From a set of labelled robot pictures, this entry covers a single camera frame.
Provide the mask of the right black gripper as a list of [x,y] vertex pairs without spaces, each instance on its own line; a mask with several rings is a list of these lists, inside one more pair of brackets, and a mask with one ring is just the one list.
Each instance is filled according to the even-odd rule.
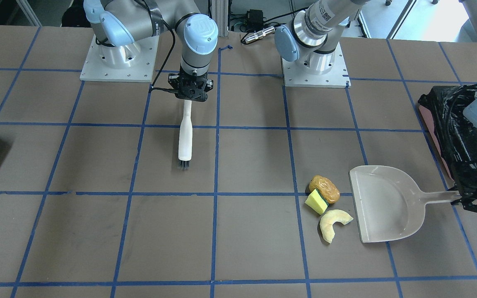
[[169,74],[168,83],[176,98],[196,102],[207,101],[207,92],[213,89],[213,80],[208,79],[207,74],[196,76],[181,71],[178,74]]

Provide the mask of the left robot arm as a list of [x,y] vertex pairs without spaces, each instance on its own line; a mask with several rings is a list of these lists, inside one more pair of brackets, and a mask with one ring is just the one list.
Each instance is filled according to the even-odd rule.
[[[345,19],[356,15],[366,4],[365,0],[318,0],[307,8],[294,13],[292,21],[279,25],[275,30],[275,45],[281,58],[286,62],[304,62],[310,57],[330,57],[335,46],[338,45]],[[410,16],[413,0],[406,3],[405,9],[399,16],[390,31],[390,37],[401,35],[402,31],[410,25],[409,36],[429,36],[430,31],[439,31],[441,23],[434,17],[424,17],[422,13]],[[477,0],[461,0],[459,4],[464,7],[469,17],[465,22],[469,25],[466,34],[470,39],[477,40]],[[477,212],[477,183],[470,185],[473,180],[473,171],[467,171],[469,161],[460,160],[459,154],[445,154],[448,166],[454,166],[456,187],[461,198],[456,202],[461,203],[468,211]]]

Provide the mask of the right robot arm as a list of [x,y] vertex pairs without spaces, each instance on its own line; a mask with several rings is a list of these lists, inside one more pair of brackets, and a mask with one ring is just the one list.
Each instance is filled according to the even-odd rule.
[[85,0],[93,31],[82,81],[151,82],[159,35],[170,32],[182,45],[180,68],[167,81],[179,99],[204,102],[214,83],[208,79],[218,41],[217,23],[193,0]]

